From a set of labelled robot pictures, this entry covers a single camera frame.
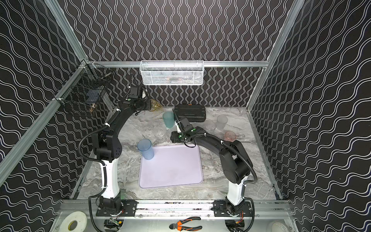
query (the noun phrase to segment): black patterned wall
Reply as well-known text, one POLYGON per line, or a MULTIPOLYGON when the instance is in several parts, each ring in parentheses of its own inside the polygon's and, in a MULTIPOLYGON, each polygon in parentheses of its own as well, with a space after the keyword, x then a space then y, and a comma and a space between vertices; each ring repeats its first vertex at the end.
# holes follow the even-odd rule
POLYGON ((293 0, 59 0, 94 61, 267 60, 293 0))
MULTIPOLYGON (((0 187, 0 232, 49 231, 63 199, 69 199, 85 166, 80 139, 103 125, 104 104, 92 118, 72 117, 62 107, 0 187)), ((89 155, 90 142, 83 143, 89 155)))
POLYGON ((0 161, 80 63, 42 0, 0 1, 0 161))
MULTIPOLYGON (((0 1, 0 158, 16 144, 79 64, 43 0, 0 1)), ((53 116, 0 186, 0 232, 49 231, 84 167, 79 140, 104 123, 53 116)), ((84 144, 89 154, 91 144, 84 144)))
POLYGON ((252 116, 301 232, 371 231, 371 1, 306 0, 252 116))
MULTIPOLYGON (((122 100, 128 86, 142 84, 139 69, 113 69, 115 76, 108 93, 113 102, 122 100)), ((262 68, 205 68, 200 86, 147 86, 148 94, 164 106, 199 104, 217 107, 245 107, 262 68)))

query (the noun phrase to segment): orange handle pliers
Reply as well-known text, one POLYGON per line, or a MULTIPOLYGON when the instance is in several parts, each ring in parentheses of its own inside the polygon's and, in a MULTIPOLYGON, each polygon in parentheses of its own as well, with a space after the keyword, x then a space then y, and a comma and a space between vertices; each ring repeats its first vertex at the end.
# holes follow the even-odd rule
POLYGON ((177 223, 171 224, 169 226, 169 228, 170 229, 178 229, 178 231, 199 231, 199 230, 201 230, 202 226, 198 226, 198 227, 182 226, 184 223, 190 222, 190 221, 193 221, 193 220, 201 220, 201 218, 200 217, 190 217, 190 218, 187 218, 186 220, 180 220, 177 223))

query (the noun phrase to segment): tool case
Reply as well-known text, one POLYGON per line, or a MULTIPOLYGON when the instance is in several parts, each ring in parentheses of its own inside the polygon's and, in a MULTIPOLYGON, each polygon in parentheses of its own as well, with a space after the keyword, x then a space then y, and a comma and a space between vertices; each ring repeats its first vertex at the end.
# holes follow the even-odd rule
POLYGON ((187 117, 190 122, 204 122, 206 120, 206 109, 203 105, 180 104, 174 107, 179 118, 187 117))

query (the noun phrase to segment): blue plastic cup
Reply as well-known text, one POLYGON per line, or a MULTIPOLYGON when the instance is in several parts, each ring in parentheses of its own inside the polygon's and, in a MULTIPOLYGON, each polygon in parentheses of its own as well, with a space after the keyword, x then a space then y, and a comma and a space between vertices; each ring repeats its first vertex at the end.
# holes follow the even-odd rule
POLYGON ((174 126, 175 120, 174 120, 174 113, 172 111, 166 111, 162 118, 164 119, 165 126, 167 128, 171 128, 174 126))
POLYGON ((149 139, 142 139, 137 144, 138 150, 146 160, 150 160, 155 155, 152 148, 152 142, 149 139))

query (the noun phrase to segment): clear plastic cup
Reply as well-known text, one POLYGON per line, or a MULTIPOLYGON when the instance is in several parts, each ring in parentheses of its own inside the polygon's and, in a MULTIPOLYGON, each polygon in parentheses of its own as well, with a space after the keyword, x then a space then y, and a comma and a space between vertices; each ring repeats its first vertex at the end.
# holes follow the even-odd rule
POLYGON ((162 118, 164 119, 164 123, 167 128, 171 128, 174 126, 175 120, 174 120, 174 113, 172 111, 166 111, 162 118))
POLYGON ((218 116, 216 120, 216 128, 218 128, 219 130, 223 130, 227 122, 228 122, 227 116, 225 115, 218 116))
POLYGON ((142 139, 137 144, 138 150, 146 160, 150 160, 155 155, 152 148, 152 142, 149 139, 142 139))
POLYGON ((161 138, 161 137, 163 137, 165 134, 166 134, 166 130, 165 130, 164 128, 156 127, 156 130, 154 131, 154 135, 155 135, 157 138, 161 138))
POLYGON ((151 126, 152 127, 158 127, 160 125, 160 120, 156 120, 156 121, 153 121, 152 123, 151 123, 151 126))
POLYGON ((236 140, 236 134, 233 131, 227 131, 224 135, 224 140, 234 142, 236 140))
POLYGON ((204 122, 204 129, 209 132, 209 133, 212 133, 216 128, 216 124, 213 122, 213 121, 210 121, 210 120, 206 120, 204 122))

